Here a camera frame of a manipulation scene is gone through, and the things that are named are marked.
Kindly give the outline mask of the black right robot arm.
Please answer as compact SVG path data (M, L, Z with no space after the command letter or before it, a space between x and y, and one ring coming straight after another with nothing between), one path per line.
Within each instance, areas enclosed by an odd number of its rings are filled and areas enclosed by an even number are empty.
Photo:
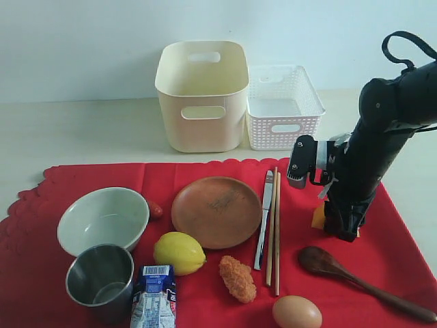
M409 138L436 123L436 62L374 78L358 100L360 118L349 141L335 148L325 231L352 242L376 188Z

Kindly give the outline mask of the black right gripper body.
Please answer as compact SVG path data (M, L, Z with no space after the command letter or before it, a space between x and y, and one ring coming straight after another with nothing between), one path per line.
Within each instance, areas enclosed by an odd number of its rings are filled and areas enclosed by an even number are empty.
M335 181L328 190L324 230L352 242L372 203L376 188L401 150L401 135L352 135L340 146Z

